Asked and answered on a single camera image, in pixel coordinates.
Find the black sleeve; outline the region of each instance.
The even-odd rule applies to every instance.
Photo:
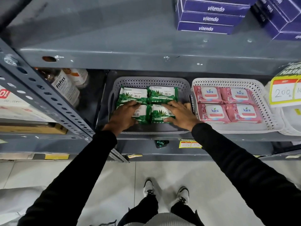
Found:
[[[284,175],[206,123],[194,126],[192,135],[217,163],[263,224],[293,225],[291,223],[296,224],[300,221],[301,191]]]
[[[115,135],[101,131],[29,207],[18,225],[76,225],[110,151]]]

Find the green wet wipes pack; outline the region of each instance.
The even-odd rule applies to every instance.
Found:
[[[168,117],[175,118],[175,115],[162,105],[152,105],[151,107],[152,123],[164,123],[163,120]]]
[[[149,124],[151,120],[151,105],[141,105],[139,108],[135,111],[132,118],[135,118],[139,124]]]
[[[124,104],[128,101],[137,101],[141,104],[147,104],[148,91],[147,89],[137,89],[121,86],[117,104]]]
[[[150,86],[148,97],[149,103],[166,104],[172,100],[178,101],[178,87]]]

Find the white sneaker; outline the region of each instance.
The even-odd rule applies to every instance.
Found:
[[[153,186],[153,182],[149,178],[144,183],[143,194],[144,197],[148,195],[155,195],[155,188]]]
[[[187,187],[182,186],[177,193],[177,201],[187,205],[189,202],[189,191]]]

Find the person's right hand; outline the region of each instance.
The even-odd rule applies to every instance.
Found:
[[[198,124],[203,123],[202,121],[198,120],[193,113],[187,109],[181,102],[170,101],[166,104],[162,104],[165,108],[170,110],[174,115],[175,119],[172,117],[164,119],[164,122],[171,122],[174,125],[187,129],[189,131]]]

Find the black pants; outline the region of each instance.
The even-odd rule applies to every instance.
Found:
[[[118,226],[124,226],[132,222],[146,224],[150,219],[158,214],[158,208],[156,196],[148,195],[142,199],[139,205],[131,209],[124,215],[124,217],[122,217]],[[182,202],[177,202],[174,206],[172,206],[171,212],[182,219],[195,224],[196,226],[204,226],[197,212],[194,213],[188,205],[184,205]]]

